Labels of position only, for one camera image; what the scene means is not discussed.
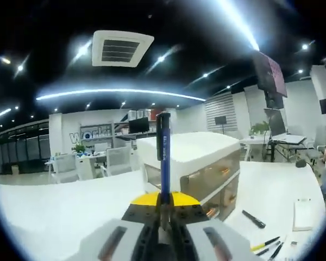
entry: paper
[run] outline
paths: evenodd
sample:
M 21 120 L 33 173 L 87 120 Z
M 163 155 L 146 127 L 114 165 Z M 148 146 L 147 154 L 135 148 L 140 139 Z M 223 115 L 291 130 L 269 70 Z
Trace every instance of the paper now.
M 293 214 L 293 231 L 312 230 L 313 221 L 313 207 L 310 198 L 298 199 L 294 202 Z

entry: office chair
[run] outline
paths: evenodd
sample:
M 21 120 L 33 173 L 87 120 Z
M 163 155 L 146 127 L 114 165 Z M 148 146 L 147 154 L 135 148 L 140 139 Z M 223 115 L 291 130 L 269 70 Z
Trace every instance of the office chair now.
M 109 148 L 106 151 L 106 167 L 100 166 L 103 177 L 132 171 L 130 164 L 130 147 Z
M 76 169 L 76 155 L 66 154 L 54 157 L 53 169 L 55 173 L 51 173 L 56 183 L 62 181 L 76 181 L 79 178 Z
M 326 149 L 326 126 L 318 126 L 316 128 L 316 135 L 314 142 L 308 142 L 306 144 L 308 149 L 306 155 L 310 159 L 312 165 L 316 164 L 316 161 L 323 158 Z

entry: air conditioner vent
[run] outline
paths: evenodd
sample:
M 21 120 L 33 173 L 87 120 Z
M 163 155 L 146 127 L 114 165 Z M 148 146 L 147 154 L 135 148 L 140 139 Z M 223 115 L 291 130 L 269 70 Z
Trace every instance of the air conditioner vent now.
M 122 31 L 96 31 L 93 35 L 93 66 L 137 67 L 153 36 Z

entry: potted plant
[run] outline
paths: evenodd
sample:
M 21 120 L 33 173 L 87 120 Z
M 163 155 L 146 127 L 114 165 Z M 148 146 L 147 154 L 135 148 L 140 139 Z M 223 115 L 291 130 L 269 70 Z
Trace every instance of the potted plant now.
M 262 123 L 256 123 L 249 131 L 249 135 L 259 135 L 269 130 L 268 122 L 263 121 Z
M 82 144 L 76 144 L 75 148 L 71 148 L 71 150 L 76 151 L 78 156 L 82 156 L 85 153 L 86 148 Z

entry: ceiling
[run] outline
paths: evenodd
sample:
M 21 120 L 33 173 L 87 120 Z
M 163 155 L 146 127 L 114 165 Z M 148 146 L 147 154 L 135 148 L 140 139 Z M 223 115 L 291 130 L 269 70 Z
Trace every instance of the ceiling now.
M 193 4 L 190 0 L 23 2 L 12 1 L 10 8 L 3 3 L 5 12 L 0 17 L 0 58 L 11 62 L 0 60 L 0 111 L 12 108 L 0 117 L 0 132 L 46 119 L 56 108 L 71 113 L 118 109 L 124 101 L 123 108 L 134 109 L 185 108 L 200 103 L 125 92 L 36 100 L 44 94 L 125 86 L 208 98 L 256 84 L 253 47 L 235 26 L 233 16 L 222 8 L 221 0 Z M 320 26 L 326 21 L 326 7 L 316 9 L 303 1 L 293 6 L 286 0 L 228 2 L 246 21 L 260 51 L 280 64 L 287 82 L 308 76 L 312 64 L 324 63 L 326 33 Z M 91 47 L 72 62 L 96 30 L 147 34 L 154 36 L 154 41 L 135 68 L 93 67 Z M 303 44 L 308 50 L 302 50 Z M 157 63 L 163 55 L 165 60 Z

